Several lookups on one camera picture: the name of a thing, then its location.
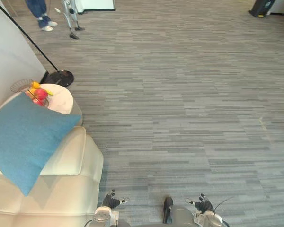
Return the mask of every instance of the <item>fruit bowl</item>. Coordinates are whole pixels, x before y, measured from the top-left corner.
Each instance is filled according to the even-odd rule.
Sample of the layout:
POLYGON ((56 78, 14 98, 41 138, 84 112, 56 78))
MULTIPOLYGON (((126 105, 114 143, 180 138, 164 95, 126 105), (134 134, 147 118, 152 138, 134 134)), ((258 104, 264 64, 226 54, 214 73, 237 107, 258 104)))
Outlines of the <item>fruit bowl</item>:
POLYGON ((32 79, 22 79, 12 84, 10 90, 15 93, 25 92, 27 96, 29 96, 33 103, 36 105, 48 107, 49 102, 45 97, 45 94, 37 90, 43 90, 40 88, 32 88, 32 85, 39 85, 38 83, 34 82, 32 79))

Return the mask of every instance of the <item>trash can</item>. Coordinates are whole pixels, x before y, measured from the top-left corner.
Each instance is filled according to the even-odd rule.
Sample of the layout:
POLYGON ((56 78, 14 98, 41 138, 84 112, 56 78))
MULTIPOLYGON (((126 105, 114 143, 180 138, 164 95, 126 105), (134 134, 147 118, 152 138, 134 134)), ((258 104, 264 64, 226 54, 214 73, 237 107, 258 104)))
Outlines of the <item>trash can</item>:
POLYGON ((249 13, 254 17, 265 17, 275 0, 256 0, 249 13))

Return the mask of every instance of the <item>jeans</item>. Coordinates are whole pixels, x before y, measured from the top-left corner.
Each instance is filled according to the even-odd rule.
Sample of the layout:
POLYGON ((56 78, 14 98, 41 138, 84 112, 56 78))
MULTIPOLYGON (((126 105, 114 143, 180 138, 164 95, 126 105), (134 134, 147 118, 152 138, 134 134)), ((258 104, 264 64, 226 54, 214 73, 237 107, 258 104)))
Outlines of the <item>jeans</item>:
POLYGON ((42 20, 38 20, 38 24, 40 28, 43 28, 48 25, 48 21, 50 18, 48 16, 44 16, 46 13, 46 3, 45 0, 25 0, 29 10, 36 18, 42 17, 42 20))
POLYGON ((46 13, 45 0, 25 0, 25 2, 36 18, 39 18, 42 14, 46 13))

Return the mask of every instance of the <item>lamp base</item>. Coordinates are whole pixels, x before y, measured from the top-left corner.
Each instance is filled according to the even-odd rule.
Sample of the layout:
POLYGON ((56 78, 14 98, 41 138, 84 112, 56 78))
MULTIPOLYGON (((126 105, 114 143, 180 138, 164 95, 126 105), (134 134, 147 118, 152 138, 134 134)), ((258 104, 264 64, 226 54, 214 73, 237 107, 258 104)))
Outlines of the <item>lamp base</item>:
POLYGON ((63 87, 69 86, 74 81, 74 75, 69 71, 60 70, 46 75, 42 84, 58 84, 63 87))

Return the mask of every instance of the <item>round side table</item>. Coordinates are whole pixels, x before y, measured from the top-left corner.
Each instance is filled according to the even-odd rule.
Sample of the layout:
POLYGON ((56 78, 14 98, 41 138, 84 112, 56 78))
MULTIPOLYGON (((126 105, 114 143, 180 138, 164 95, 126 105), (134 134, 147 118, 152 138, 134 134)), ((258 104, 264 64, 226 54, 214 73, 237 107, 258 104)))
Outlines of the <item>round side table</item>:
MULTIPOLYGON (((82 125, 83 116, 78 104, 72 97, 70 91, 63 86, 57 84, 40 84, 41 88, 48 89, 53 93, 53 96, 48 96, 48 109, 60 112, 62 114, 77 114, 81 116, 81 120, 77 125, 82 125)), ((15 93, 9 97, 1 106, 0 109, 9 101, 14 99, 20 93, 15 93)))

